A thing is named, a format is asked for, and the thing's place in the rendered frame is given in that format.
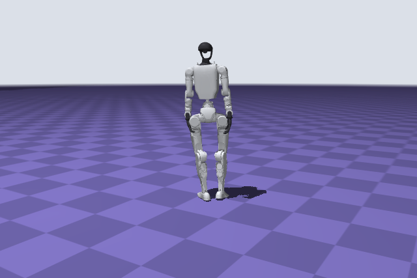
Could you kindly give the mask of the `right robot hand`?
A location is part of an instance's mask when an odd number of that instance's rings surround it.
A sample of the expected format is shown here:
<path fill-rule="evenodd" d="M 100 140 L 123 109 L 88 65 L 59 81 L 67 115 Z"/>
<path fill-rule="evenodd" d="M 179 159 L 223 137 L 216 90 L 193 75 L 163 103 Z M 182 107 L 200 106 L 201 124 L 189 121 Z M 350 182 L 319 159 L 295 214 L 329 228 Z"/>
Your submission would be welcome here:
<path fill-rule="evenodd" d="M 231 123 L 232 123 L 232 112 L 231 111 L 228 111 L 227 112 L 227 117 L 226 117 L 228 120 L 227 120 L 227 127 L 225 128 L 225 130 L 227 129 L 227 131 L 225 131 L 223 134 L 227 134 L 228 132 L 229 132 L 229 130 L 230 130 L 230 127 L 231 127 Z"/>

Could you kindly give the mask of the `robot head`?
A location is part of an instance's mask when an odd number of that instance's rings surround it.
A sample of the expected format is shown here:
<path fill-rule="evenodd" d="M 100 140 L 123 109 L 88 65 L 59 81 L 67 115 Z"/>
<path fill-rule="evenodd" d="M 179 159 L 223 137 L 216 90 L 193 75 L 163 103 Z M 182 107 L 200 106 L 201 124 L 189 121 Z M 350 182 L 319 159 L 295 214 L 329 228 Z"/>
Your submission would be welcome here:
<path fill-rule="evenodd" d="M 199 65 L 210 65 L 211 63 L 209 62 L 209 60 L 212 57 L 212 46 L 208 42 L 203 42 L 199 45 L 198 50 L 202 57 L 202 63 Z M 210 51 L 210 57 L 204 58 L 202 52 L 207 53 L 208 51 Z"/>

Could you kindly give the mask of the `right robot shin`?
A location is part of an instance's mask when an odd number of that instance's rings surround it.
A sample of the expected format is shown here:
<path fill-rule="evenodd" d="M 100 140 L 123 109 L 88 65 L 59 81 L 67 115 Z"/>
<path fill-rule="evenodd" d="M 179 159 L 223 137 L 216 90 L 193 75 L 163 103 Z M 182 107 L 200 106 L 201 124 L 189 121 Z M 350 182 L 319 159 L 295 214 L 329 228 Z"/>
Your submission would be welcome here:
<path fill-rule="evenodd" d="M 225 177 L 227 173 L 227 155 L 222 152 L 221 162 L 216 162 L 216 175 L 218 177 L 218 191 L 224 192 Z"/>

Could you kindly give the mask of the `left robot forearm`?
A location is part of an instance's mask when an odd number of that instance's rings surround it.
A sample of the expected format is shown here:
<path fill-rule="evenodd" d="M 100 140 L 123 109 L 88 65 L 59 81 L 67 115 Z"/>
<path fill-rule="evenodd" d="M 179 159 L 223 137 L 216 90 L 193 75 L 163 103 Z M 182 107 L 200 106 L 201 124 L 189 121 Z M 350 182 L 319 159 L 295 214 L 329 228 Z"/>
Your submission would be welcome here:
<path fill-rule="evenodd" d="M 185 91 L 185 114 L 189 113 L 190 117 L 192 116 L 191 111 L 192 111 L 192 99 L 190 98 L 186 98 L 186 91 Z M 186 115 L 184 114 L 184 116 L 186 117 Z"/>

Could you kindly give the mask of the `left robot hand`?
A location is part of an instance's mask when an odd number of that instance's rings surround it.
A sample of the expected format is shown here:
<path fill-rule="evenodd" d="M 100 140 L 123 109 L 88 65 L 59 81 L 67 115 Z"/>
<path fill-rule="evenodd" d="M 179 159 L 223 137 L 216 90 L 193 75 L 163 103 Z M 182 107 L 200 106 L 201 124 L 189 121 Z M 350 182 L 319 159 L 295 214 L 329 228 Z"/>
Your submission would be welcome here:
<path fill-rule="evenodd" d="M 186 120 L 186 122 L 187 122 L 187 125 L 188 125 L 188 127 L 189 127 L 189 130 L 190 130 L 191 132 L 193 132 L 193 131 L 192 131 L 192 129 L 191 129 L 190 123 L 189 123 L 189 120 L 190 120 L 190 114 L 189 114 L 189 113 L 186 113 L 185 115 L 186 115 L 185 120 Z"/>

